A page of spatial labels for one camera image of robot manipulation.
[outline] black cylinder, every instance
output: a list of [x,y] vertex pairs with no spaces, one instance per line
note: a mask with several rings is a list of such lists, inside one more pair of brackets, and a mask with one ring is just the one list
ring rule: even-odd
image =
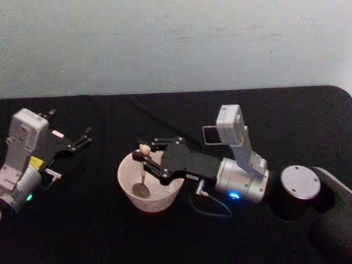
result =
[[320,180],[310,169],[290,166],[282,171],[280,184],[269,198],[272,212],[282,220],[301,217],[320,191]]

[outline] spoon head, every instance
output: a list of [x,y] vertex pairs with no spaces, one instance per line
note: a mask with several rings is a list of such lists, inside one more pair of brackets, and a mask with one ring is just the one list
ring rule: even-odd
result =
[[148,187],[143,183],[136,183],[132,186],[132,193],[139,198],[148,199],[150,192]]

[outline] black surface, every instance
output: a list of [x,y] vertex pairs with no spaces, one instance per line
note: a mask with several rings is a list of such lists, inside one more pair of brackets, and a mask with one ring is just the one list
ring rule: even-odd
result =
[[[131,104],[131,98],[145,108]],[[2,160],[11,116],[21,107],[58,109],[51,128],[70,138],[93,127],[89,148],[53,166],[63,174],[59,184],[34,196],[0,229],[1,263],[322,262],[307,235],[317,217],[313,209],[289,223],[268,205],[219,196],[234,218],[210,218],[191,209],[188,189],[195,186],[186,184],[168,210],[145,214],[118,186],[119,162],[137,148],[138,139],[171,138],[179,134],[171,130],[175,126],[187,139],[202,142],[202,126],[215,122],[222,104],[235,103],[241,105],[254,150],[270,169],[319,166],[352,187],[352,99],[335,87],[1,100]],[[203,151],[231,157],[225,147]]]

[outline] yellow label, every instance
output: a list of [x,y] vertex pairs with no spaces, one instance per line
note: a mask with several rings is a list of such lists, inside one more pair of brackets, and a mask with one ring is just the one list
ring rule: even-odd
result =
[[36,158],[34,156],[31,156],[31,159],[29,160],[29,165],[35,169],[39,169],[43,163],[44,163],[44,161],[42,161],[41,159]]

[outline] blue led light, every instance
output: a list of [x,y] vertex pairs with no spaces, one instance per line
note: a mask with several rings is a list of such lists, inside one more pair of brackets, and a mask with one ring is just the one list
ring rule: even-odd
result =
[[240,195],[237,192],[235,192],[235,191],[229,192],[229,196],[232,199],[240,199]]

